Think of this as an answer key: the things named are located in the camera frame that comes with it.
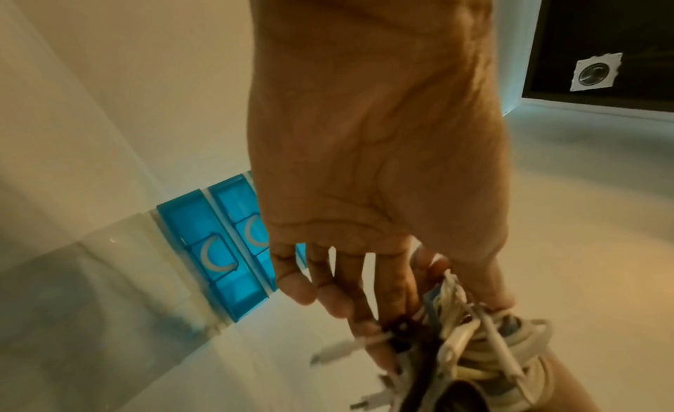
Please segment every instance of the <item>hand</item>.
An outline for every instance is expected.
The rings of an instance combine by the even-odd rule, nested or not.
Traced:
[[[281,291],[372,335],[419,305],[414,235],[449,257],[477,299],[510,307],[496,263],[508,158],[491,0],[251,3],[249,152]],[[296,265],[299,243],[311,281]],[[378,322],[362,290],[368,252]],[[395,370],[386,346],[370,353]]]

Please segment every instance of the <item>blue edge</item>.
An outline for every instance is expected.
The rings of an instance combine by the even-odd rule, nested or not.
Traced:
[[[224,217],[222,220],[200,190],[161,204],[157,211],[178,247],[187,252],[199,270],[199,276],[211,292],[209,300],[217,301],[237,322],[267,300],[263,283],[272,291],[277,290],[267,246],[269,238],[260,220],[255,191],[243,175],[208,190]],[[229,271],[211,271],[207,267],[213,269],[213,266],[201,261],[202,250],[209,239],[213,241],[206,252],[208,261]],[[297,254],[306,266],[303,244],[297,246]]]

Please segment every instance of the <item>white sticker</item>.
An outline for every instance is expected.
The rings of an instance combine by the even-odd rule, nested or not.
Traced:
[[[571,81],[571,91],[595,90],[613,86],[618,67],[620,67],[623,53],[604,54],[578,60],[574,78]]]

